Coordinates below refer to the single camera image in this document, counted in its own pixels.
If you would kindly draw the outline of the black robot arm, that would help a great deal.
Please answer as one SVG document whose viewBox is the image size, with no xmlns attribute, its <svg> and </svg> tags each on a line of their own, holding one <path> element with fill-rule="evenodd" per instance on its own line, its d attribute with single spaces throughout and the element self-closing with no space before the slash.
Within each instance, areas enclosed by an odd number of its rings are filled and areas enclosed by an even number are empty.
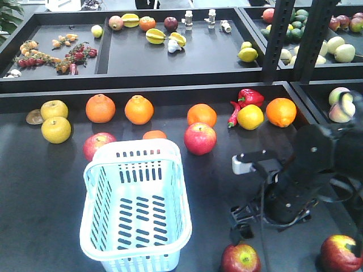
<svg viewBox="0 0 363 272">
<path fill-rule="evenodd" d="M 310 216 L 319 194 L 335 175 L 362 180 L 362 95 L 354 90 L 339 94 L 332 109 L 340 110 L 346 123 L 306 125 L 293 143 L 293 155 L 282 165 L 274 151 L 261 150 L 232 157 L 236 175 L 257 172 L 264 180 L 245 205 L 231 208 L 230 240 L 238 245 L 253 235 L 251 222 L 285 230 Z"/>
</svg>

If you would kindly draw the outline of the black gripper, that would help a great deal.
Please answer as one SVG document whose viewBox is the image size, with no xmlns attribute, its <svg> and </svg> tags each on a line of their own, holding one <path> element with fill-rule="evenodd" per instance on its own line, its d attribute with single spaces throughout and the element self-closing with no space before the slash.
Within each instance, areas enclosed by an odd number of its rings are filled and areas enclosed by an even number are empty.
<svg viewBox="0 0 363 272">
<path fill-rule="evenodd" d="M 234 155 L 233 173 L 258 173 L 263 181 L 257 194 L 246 204 L 230 210 L 230 240 L 234 244 L 253 237 L 251 224 L 259 222 L 283 231 L 310 220 L 317 203 L 317 173 L 297 159 L 282 165 L 274 151 Z"/>
</svg>

